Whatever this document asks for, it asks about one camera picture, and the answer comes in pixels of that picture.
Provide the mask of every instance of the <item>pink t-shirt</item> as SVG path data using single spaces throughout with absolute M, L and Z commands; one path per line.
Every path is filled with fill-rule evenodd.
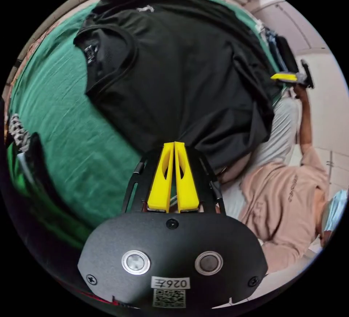
M 268 273 L 295 263 L 318 236 L 316 188 L 324 192 L 327 202 L 328 175 L 313 147 L 306 151 L 300 166 L 268 163 L 242 181 L 247 205 L 239 220 L 264 242 Z

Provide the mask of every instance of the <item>qr code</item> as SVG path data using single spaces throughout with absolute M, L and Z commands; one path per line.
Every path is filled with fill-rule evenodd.
M 153 307 L 185 308 L 185 290 L 154 289 Z

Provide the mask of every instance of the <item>metal button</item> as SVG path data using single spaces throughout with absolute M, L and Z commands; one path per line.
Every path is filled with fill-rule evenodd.
M 195 269 L 204 276 L 216 274 L 223 267 L 223 258 L 216 252 L 203 252 L 195 260 Z
M 200 261 L 200 267 L 205 272 L 212 272 L 218 267 L 218 259 L 213 255 L 204 256 Z
M 124 270 L 131 274 L 144 274 L 150 269 L 150 259 L 138 250 L 130 250 L 125 253 L 121 263 Z
M 126 265 L 133 271 L 141 270 L 144 264 L 144 260 L 138 254 L 132 254 L 126 260 Z

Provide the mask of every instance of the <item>face mask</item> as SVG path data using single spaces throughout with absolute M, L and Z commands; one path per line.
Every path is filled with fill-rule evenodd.
M 338 225 L 348 201 L 348 192 L 337 192 L 330 200 L 322 216 L 322 231 L 333 231 Z

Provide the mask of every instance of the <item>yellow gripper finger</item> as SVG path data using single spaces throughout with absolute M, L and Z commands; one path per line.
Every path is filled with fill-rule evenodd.
M 297 83 L 298 81 L 298 77 L 294 73 L 276 73 L 273 76 L 271 76 L 271 79 L 294 83 Z
M 175 142 L 174 147 L 178 212 L 197 210 L 199 208 L 199 198 L 184 143 Z
M 174 143 L 164 144 L 148 197 L 150 210 L 169 212 L 173 173 Z

